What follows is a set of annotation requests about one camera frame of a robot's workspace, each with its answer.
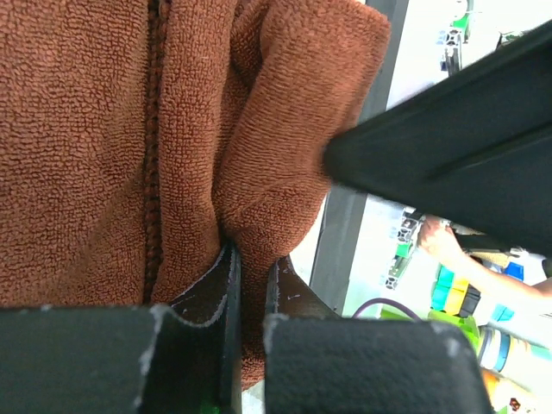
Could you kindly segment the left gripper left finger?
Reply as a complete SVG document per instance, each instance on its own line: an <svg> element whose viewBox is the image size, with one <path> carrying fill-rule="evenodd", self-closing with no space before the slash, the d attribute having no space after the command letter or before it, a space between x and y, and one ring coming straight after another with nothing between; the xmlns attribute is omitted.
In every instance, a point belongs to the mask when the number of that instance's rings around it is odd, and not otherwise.
<svg viewBox="0 0 552 414"><path fill-rule="evenodd" d="M141 356L142 412L241 412L240 301L241 258L228 243L199 281L150 308L154 338Z"/></svg>

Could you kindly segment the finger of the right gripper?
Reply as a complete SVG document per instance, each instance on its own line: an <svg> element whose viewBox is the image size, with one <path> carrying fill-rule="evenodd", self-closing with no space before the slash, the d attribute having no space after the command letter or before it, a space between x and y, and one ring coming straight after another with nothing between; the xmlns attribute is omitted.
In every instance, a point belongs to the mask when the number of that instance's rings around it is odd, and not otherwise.
<svg viewBox="0 0 552 414"><path fill-rule="evenodd" d="M551 26L339 134L336 183L551 253Z"/></svg>

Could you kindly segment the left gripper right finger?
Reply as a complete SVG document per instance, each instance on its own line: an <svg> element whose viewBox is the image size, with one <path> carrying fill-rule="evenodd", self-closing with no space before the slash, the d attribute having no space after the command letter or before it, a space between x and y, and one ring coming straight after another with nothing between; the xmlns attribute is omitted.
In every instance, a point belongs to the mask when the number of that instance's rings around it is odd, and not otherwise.
<svg viewBox="0 0 552 414"><path fill-rule="evenodd" d="M328 333L340 317L296 274L291 259L268 274L263 346L266 413L323 413Z"/></svg>

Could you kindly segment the brown towel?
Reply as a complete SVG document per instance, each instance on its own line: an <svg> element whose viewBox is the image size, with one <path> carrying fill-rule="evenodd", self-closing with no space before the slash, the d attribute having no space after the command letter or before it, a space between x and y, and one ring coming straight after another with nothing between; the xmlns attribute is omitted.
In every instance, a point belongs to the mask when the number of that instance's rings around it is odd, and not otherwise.
<svg viewBox="0 0 552 414"><path fill-rule="evenodd" d="M230 239L256 385L269 268L390 32L356 1L2 2L2 306L167 303Z"/></svg>

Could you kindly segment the bystander bare forearm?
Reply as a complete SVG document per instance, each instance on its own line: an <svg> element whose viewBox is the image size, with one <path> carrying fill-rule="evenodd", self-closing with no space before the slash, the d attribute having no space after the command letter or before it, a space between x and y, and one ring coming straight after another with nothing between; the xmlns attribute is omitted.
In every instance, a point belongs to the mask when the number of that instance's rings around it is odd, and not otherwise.
<svg viewBox="0 0 552 414"><path fill-rule="evenodd" d="M527 285L483 267L461 250L445 254L438 260L456 276L505 306L519 310L527 308L535 313L551 311L551 279L536 285Z"/></svg>

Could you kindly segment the bystander bare hand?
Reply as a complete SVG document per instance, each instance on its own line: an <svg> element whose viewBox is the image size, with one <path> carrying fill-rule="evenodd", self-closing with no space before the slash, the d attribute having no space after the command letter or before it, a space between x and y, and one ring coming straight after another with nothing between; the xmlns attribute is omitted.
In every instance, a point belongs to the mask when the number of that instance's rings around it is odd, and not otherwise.
<svg viewBox="0 0 552 414"><path fill-rule="evenodd" d="M452 229L434 216L425 217L417 245L441 263L453 260L462 253Z"/></svg>

